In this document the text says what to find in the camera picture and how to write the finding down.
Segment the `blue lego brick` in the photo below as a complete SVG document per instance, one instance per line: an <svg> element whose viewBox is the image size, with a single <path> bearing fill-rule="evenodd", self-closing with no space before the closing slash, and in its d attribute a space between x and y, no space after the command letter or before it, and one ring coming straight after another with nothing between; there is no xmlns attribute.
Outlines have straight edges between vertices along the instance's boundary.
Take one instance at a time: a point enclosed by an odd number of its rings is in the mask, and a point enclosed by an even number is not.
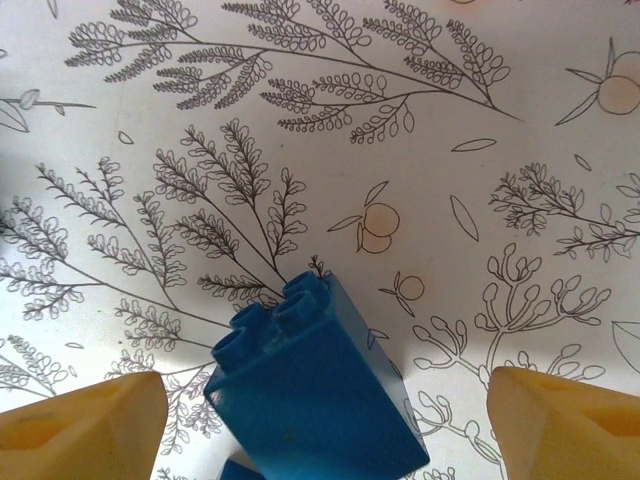
<svg viewBox="0 0 640 480"><path fill-rule="evenodd" d="M265 480L265 478L233 460L227 460L218 480Z"/></svg>
<svg viewBox="0 0 640 480"><path fill-rule="evenodd" d="M205 396L267 480L396 480L429 462L402 378L335 276L306 272L214 346Z"/></svg>

